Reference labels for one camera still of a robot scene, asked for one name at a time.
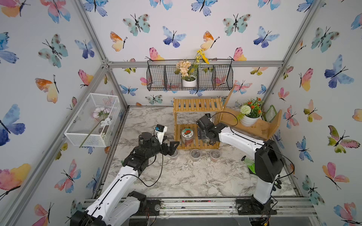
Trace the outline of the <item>purple seed jar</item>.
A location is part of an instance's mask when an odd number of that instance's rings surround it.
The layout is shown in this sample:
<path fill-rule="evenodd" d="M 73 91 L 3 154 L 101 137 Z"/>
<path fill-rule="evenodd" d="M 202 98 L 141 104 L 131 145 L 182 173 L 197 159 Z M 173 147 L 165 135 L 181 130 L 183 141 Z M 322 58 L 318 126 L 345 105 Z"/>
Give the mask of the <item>purple seed jar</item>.
<path fill-rule="evenodd" d="M 178 159 L 178 157 L 179 157 L 179 151 L 178 151 L 178 149 L 176 149 L 175 152 L 174 152 L 174 154 L 170 156 L 170 159 L 171 159 L 172 161 L 175 161 L 175 160 Z"/>

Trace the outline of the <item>dark seed jar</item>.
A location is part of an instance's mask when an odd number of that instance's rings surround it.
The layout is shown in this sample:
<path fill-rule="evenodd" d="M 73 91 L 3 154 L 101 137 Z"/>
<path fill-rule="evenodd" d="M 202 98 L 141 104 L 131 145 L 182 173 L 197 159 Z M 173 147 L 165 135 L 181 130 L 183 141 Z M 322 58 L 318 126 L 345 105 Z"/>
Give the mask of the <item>dark seed jar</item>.
<path fill-rule="evenodd" d="M 198 150 L 198 149 L 192 149 L 190 151 L 190 158 L 194 162 L 199 161 L 201 156 L 202 156 L 202 152 L 200 150 Z"/>

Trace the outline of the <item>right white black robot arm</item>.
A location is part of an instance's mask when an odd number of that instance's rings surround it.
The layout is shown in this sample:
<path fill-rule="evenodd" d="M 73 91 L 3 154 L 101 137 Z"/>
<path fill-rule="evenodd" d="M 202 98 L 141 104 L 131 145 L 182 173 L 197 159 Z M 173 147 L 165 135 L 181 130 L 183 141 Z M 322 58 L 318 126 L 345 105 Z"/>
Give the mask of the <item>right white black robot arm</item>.
<path fill-rule="evenodd" d="M 204 115 L 196 121 L 200 135 L 211 142 L 222 142 L 245 152 L 255 164 L 257 184 L 249 199 L 236 202 L 239 215 L 275 215 L 276 202 L 272 200 L 275 182 L 280 182 L 280 173 L 284 167 L 282 155 L 274 141 L 262 141 L 233 130 L 220 122 L 214 124 Z"/>

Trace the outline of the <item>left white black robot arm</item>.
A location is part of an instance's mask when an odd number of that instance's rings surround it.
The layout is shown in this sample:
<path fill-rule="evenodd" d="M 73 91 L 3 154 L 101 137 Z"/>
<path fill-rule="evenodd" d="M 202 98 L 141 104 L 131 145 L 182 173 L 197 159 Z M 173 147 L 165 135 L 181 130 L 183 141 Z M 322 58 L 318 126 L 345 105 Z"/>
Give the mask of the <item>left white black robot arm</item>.
<path fill-rule="evenodd" d="M 140 178 L 149 159 L 161 153 L 174 155 L 178 141 L 163 142 L 163 133 L 143 132 L 138 146 L 125 158 L 116 178 L 85 211 L 77 211 L 70 219 L 72 226 L 120 226 L 135 214 L 147 213 L 147 197 L 139 192 L 127 193 Z"/>

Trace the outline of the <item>red seed jar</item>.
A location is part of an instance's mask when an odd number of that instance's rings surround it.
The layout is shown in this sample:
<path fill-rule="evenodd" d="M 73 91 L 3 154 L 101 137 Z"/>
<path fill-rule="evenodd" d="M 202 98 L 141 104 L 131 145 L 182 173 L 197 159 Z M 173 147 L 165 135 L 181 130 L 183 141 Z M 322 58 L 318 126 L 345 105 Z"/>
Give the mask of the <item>red seed jar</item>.
<path fill-rule="evenodd" d="M 213 149 L 209 152 L 209 157 L 212 162 L 217 162 L 218 160 L 220 160 L 221 156 L 222 153 L 218 149 Z"/>

